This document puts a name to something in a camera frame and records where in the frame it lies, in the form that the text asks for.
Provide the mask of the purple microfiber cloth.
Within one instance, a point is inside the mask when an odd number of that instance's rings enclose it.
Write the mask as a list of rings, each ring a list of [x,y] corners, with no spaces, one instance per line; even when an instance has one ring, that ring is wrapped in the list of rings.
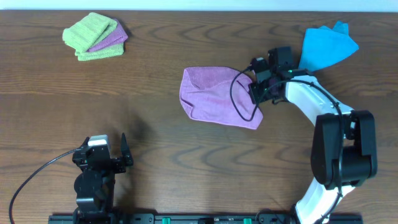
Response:
[[[229,67],[187,67],[180,103],[190,119],[257,129],[263,119],[249,95],[252,80]]]

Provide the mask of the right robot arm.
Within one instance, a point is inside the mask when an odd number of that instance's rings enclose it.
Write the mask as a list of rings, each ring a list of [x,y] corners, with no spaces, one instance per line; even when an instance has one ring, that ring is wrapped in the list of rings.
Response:
[[[267,59],[253,58],[248,70],[256,76],[249,85],[253,104],[289,102],[315,127],[313,180],[284,223],[335,222],[332,213],[343,197],[377,173],[374,116],[341,103],[312,72],[297,68],[290,47],[269,50]]]

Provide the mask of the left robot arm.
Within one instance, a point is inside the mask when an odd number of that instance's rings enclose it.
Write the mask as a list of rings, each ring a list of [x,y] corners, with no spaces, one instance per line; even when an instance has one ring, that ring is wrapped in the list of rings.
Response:
[[[119,223],[120,212],[114,209],[115,175],[125,173],[134,164],[126,135],[121,135],[121,156],[110,156],[107,135],[87,137],[73,153],[72,161],[81,169],[76,178],[77,208],[73,223]]]

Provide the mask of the blue cloth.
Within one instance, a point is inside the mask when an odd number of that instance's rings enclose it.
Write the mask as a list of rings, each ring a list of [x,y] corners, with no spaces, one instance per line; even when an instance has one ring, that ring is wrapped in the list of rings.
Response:
[[[337,21],[332,29],[308,28],[298,67],[311,72],[321,70],[345,60],[357,50],[359,45],[349,36],[347,23]]]

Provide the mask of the green folded cloth bottom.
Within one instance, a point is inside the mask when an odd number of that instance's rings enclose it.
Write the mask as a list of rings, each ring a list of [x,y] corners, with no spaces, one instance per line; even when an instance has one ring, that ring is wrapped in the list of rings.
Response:
[[[122,55],[124,53],[124,44],[116,44],[101,49],[96,52],[75,52],[78,61],[98,60]]]

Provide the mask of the green folded cloth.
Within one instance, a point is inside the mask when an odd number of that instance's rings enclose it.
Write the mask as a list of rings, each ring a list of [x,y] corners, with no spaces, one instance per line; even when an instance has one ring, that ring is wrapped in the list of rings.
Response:
[[[110,35],[117,26],[118,23],[114,19],[91,12],[76,24],[66,28],[62,40],[76,52],[86,52]]]
[[[124,44],[116,44],[101,49],[96,52],[75,52],[78,61],[98,60],[122,55],[124,53]]]

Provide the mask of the purple folded cloth in stack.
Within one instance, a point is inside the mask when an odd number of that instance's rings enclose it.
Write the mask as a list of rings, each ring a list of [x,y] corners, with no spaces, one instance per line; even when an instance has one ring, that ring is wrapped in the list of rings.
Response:
[[[105,39],[100,41],[98,44],[88,49],[87,52],[96,52],[116,44],[122,44],[127,40],[128,36],[120,22],[117,19],[114,19],[114,21],[117,22],[115,30],[112,31]]]

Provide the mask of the green folded cloth top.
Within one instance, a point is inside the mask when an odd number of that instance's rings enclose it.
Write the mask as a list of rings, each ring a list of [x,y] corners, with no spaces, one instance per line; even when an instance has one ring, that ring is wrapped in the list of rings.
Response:
[[[117,26],[118,23],[114,19],[91,12],[76,24],[66,28],[62,40],[76,52],[86,52],[110,35]]]

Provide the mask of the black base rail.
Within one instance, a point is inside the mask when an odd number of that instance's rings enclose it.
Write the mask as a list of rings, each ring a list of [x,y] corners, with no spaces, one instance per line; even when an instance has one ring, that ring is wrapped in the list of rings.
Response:
[[[285,214],[250,215],[153,215],[136,213],[118,221],[75,221],[72,215],[51,215],[48,224],[119,223],[119,224],[277,224],[284,223]]]

